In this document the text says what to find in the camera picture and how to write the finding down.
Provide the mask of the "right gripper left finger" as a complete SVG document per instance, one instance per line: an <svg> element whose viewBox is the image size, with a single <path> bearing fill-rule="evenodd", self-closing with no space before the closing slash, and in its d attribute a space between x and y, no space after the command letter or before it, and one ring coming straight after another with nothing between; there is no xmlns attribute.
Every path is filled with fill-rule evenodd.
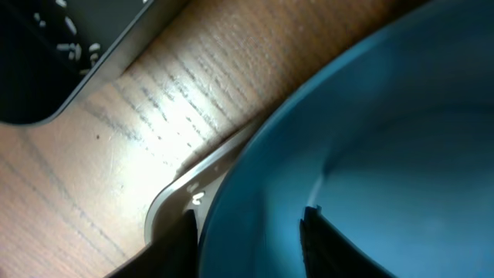
<svg viewBox="0 0 494 278"><path fill-rule="evenodd" d="M197 276L198 227L187 210L156 242L108 275L109 278L194 278Z"/></svg>

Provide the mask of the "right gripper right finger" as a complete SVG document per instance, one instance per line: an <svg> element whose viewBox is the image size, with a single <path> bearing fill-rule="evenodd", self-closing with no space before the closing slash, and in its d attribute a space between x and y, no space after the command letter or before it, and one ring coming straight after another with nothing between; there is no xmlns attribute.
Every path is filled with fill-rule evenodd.
<svg viewBox="0 0 494 278"><path fill-rule="evenodd" d="M321 207L305 207L299 230L307 277L392 277L329 223Z"/></svg>

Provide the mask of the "dark blue plate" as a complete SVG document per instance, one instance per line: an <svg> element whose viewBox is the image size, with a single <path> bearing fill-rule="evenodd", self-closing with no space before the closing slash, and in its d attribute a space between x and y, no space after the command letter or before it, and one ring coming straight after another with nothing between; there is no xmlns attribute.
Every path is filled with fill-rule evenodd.
<svg viewBox="0 0 494 278"><path fill-rule="evenodd" d="M492 0L429 2L290 97L220 185L198 275L307 277L307 206L392 277L493 275Z"/></svg>

